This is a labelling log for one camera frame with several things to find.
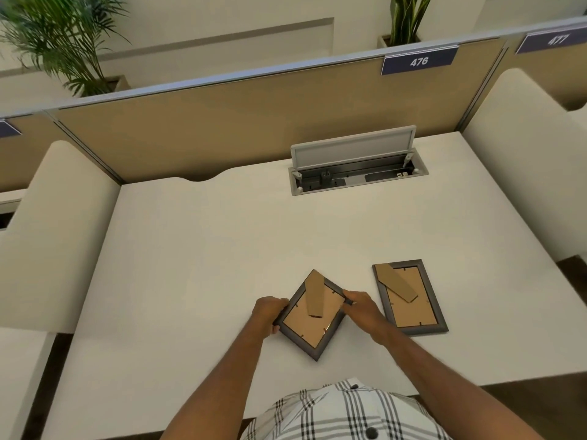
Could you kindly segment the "plaid white shirt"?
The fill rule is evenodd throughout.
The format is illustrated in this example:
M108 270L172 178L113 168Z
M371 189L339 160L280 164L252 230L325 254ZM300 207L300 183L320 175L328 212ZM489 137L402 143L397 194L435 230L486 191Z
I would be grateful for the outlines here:
M357 378L276 401L239 440L452 440L414 398Z

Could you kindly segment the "person's right forearm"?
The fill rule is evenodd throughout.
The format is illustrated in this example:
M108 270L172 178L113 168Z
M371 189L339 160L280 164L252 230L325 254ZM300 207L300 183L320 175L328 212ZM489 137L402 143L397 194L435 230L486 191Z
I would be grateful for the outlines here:
M386 348L454 440L544 440L500 401L385 321L365 329Z

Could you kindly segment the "tan desk partition panel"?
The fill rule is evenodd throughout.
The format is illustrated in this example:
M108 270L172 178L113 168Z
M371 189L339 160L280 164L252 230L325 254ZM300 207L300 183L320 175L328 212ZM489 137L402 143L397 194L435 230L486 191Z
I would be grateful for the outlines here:
M587 16L549 21L512 31L507 36L504 55L500 57L484 88L485 99L497 78L506 70L518 68L532 78L567 110L576 110L587 103L587 43L576 46L516 54L528 33L587 26Z
M453 132L502 50L459 46L449 66L381 75L383 58L58 110L57 119L126 183L206 180L290 159L294 144L416 126Z
M51 143L60 140L72 144L113 180L124 183L120 175L54 114L40 111L0 119L22 132L18 137L0 139L0 193L27 188Z

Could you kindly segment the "person's left forearm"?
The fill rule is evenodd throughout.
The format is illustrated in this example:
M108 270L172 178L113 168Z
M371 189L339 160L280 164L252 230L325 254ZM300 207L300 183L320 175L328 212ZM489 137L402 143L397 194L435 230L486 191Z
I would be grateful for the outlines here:
M160 440L237 440L265 339L247 322Z

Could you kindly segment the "feathery green palm plant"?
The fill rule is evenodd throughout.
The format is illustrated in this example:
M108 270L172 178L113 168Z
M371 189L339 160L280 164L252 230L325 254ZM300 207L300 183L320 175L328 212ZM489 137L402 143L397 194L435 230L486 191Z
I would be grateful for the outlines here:
M25 68L63 81L73 95L113 92L99 62L106 38L121 37L116 17L125 0L0 0L0 43L10 45Z

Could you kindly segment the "sword-leaf green plant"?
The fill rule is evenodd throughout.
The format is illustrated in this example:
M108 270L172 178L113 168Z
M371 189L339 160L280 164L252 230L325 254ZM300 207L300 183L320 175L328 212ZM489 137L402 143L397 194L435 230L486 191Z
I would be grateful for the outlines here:
M391 0L392 29L389 46L419 42L417 31L431 0Z

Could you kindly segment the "dark grey picture frame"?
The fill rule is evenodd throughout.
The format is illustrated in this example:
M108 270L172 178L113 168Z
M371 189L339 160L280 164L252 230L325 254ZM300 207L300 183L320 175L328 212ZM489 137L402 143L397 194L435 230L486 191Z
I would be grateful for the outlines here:
M318 361L352 304L345 291L317 270L312 270L273 325L310 358Z
M422 259L372 265L388 322L409 337L449 332Z

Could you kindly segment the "person's left hand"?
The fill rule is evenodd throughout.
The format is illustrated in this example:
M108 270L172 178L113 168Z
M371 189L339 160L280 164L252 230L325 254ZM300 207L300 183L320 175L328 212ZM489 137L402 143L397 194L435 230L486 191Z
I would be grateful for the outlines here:
M256 301L250 321L263 339L272 335L272 325L275 325L275 321L288 304L287 298L273 296L261 297Z

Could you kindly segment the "person's right hand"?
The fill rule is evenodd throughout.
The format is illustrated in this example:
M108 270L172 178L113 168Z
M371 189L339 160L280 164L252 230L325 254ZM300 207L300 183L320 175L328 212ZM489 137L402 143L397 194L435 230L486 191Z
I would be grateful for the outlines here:
M350 303L355 303L356 316L348 316L377 343L385 336L388 321L378 309L371 296L364 291L343 290L343 295Z

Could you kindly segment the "white side divider panel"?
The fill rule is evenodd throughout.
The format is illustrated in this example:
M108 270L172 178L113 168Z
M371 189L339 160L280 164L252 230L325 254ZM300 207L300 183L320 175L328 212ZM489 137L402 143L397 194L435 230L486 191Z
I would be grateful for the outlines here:
M51 144L0 240L0 327L75 332L120 189Z
M504 71L463 136L554 261L587 256L587 105Z

